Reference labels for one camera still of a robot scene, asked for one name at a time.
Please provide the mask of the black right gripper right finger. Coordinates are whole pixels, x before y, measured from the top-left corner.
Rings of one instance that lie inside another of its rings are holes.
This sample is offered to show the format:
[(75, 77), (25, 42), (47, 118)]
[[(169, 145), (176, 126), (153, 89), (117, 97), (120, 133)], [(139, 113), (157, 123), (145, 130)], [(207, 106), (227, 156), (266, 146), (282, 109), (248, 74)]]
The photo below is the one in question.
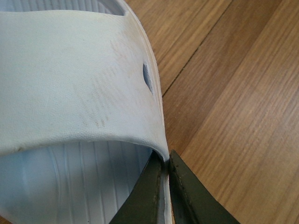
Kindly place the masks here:
[(239, 223), (216, 201), (175, 150), (170, 153), (169, 177), (175, 223)]

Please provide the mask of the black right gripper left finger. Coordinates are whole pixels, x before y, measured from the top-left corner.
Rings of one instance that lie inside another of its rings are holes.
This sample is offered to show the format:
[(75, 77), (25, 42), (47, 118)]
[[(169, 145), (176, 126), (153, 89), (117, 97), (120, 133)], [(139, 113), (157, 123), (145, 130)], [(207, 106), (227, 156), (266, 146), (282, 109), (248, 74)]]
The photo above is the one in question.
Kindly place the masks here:
[(158, 222), (161, 173), (161, 160), (153, 151), (131, 194), (110, 223), (156, 224)]

